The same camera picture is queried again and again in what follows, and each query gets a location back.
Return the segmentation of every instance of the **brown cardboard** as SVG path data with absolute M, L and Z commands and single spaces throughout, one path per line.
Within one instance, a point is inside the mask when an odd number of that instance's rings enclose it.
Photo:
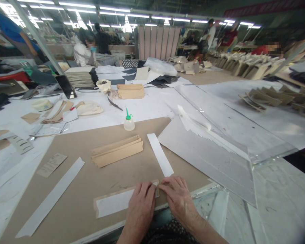
M 68 155 L 68 158 L 49 178 L 38 174 L 33 175 L 12 214 L 0 243 L 72 243 L 124 221 L 127 210 L 96 219 L 93 199 L 135 186 L 138 181 L 163 180 L 163 172 L 150 146 L 147 134 L 155 133 L 156 136 L 159 136 L 169 122 L 169 118 L 158 118 L 136 122 L 133 131 L 126 131 L 123 124 L 120 124 L 55 136 L 38 168 L 41 168 L 56 153 Z M 103 146 L 136 135 L 139 135 L 143 141 L 144 150 L 142 152 L 104 168 L 99 168 L 92 162 L 90 157 L 93 147 Z M 162 149 L 175 175 L 186 180 L 190 191 L 195 191 L 211 183 L 205 174 L 175 153 L 164 146 Z M 85 165 L 34 234 L 31 237 L 15 239 L 16 234 L 26 221 L 79 157 L 82 158 Z M 166 195 L 161 191 L 160 197 L 156 199 L 156 206 L 165 203 L 167 203 Z

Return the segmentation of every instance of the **cardboard sheet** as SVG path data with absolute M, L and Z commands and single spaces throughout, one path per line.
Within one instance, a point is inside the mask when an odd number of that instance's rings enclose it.
M 152 183 L 158 186 L 159 180 L 154 180 Z M 98 197 L 94 199 L 94 209 L 96 211 L 96 218 L 101 218 L 129 207 L 129 201 L 135 190 L 134 187 L 127 188 L 106 196 Z M 156 188 L 155 198 L 159 197 L 159 188 Z
M 32 123 L 38 121 L 40 116 L 41 116 L 41 114 L 29 113 L 29 114 L 22 116 L 21 118 L 23 120 L 25 120 L 27 123 L 32 124 Z
M 209 174 L 217 183 L 256 207 L 252 167 L 249 161 L 187 131 L 179 117 L 169 123 L 158 140 L 201 172 Z M 237 142 L 231 143 L 244 150 Z
M 47 178 L 57 167 L 67 158 L 68 156 L 62 154 L 55 154 L 42 168 L 40 168 L 36 173 Z
M 124 130 L 123 124 L 120 124 L 56 136 L 38 169 L 56 153 L 68 155 L 68 158 L 49 178 L 44 178 L 38 174 L 33 175 L 3 233 L 0 243 L 72 243 L 89 235 L 96 236 L 95 233 L 98 231 L 124 221 L 127 210 L 96 219 L 93 199 L 133 187 L 138 181 L 163 180 L 163 172 L 146 135 L 155 133 L 158 136 L 169 122 L 169 118 L 158 118 L 136 122 L 133 131 Z M 93 146 L 103 146 L 136 135 L 139 135 L 143 141 L 144 150 L 141 153 L 104 168 L 98 168 L 92 162 L 90 157 Z M 202 172 L 166 147 L 162 146 L 162 149 L 175 175 L 186 180 L 190 191 L 211 184 L 209 178 Z M 85 162 L 85 165 L 41 222 L 35 233 L 31 237 L 15 239 L 22 226 L 79 157 Z M 160 192 L 160 197 L 156 199 L 156 207 L 166 203 L 165 193 Z

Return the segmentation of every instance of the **white plastic bottle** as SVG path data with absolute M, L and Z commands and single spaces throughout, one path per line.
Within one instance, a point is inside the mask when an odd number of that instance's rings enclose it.
M 135 122 L 131 118 L 133 115 L 128 114 L 128 109 L 126 109 L 126 117 L 124 120 L 124 129 L 127 131 L 132 131 L 135 129 Z

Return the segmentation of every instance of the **person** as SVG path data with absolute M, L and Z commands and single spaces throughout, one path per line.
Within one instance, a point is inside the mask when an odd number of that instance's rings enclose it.
M 0 14 L 0 30 L 4 38 L 13 44 L 24 56 L 34 59 L 36 64 L 47 61 L 42 50 L 11 19 Z
M 214 26 L 214 21 L 215 21 L 214 19 L 210 19 L 208 21 L 208 26 L 209 26 L 208 33 L 202 37 L 202 40 L 206 40 L 208 42 L 208 46 L 209 46 L 208 49 L 210 49 L 216 33 L 216 27 Z
M 275 51 L 277 48 L 280 48 L 281 45 L 279 43 L 279 41 L 277 40 L 273 40 L 271 42 L 268 42 L 268 44 L 263 45 L 263 46 L 259 46 L 256 49 L 254 49 L 251 54 L 254 55 L 261 55 L 261 54 L 269 54 L 273 51 Z
M 95 29 L 97 31 L 96 34 L 96 42 L 98 43 L 98 52 L 102 54 L 108 53 L 108 43 L 110 40 L 109 34 L 105 33 L 101 30 L 99 23 L 95 23 Z
M 156 186 L 151 182 L 138 183 L 129 201 L 118 244 L 228 243 L 199 215 L 183 178 L 165 177 L 158 187 L 166 193 L 170 211 L 176 219 L 165 228 L 147 233 L 154 215 Z
M 239 21 L 236 21 L 233 24 L 232 29 L 230 31 L 225 32 L 224 37 L 220 40 L 218 44 L 218 48 L 217 48 L 218 52 L 226 53 L 229 47 L 231 46 L 231 44 L 234 41 L 236 41 L 238 35 L 238 31 L 237 31 L 238 26 L 239 26 Z
M 79 30 L 80 42 L 74 46 L 74 57 L 78 66 L 100 66 L 96 61 L 96 44 L 95 36 L 88 30 L 80 28 Z

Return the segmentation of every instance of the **stack of paper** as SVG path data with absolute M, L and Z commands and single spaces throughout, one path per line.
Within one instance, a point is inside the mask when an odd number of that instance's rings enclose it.
M 122 99 L 143 98 L 145 96 L 142 84 L 118 85 L 118 93 Z
M 91 159 L 100 168 L 143 151 L 139 135 L 98 147 L 91 151 Z
M 70 68 L 64 73 L 73 87 L 92 87 L 98 81 L 93 67 Z

